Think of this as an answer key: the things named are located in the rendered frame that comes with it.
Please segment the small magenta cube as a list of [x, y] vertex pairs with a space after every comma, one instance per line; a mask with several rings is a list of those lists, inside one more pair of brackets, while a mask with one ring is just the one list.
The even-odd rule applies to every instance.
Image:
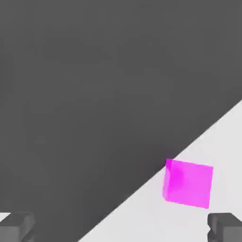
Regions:
[[213, 169], [208, 165], [167, 159], [163, 183], [164, 199], [208, 209]]

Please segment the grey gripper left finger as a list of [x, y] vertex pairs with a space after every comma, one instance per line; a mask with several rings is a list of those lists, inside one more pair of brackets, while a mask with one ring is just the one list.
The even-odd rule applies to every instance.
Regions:
[[35, 242], [35, 216], [11, 213], [0, 222], [0, 242]]

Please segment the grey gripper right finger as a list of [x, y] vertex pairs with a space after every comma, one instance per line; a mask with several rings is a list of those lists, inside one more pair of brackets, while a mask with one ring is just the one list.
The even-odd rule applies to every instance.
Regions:
[[242, 221], [232, 213], [210, 213], [207, 242], [242, 242]]

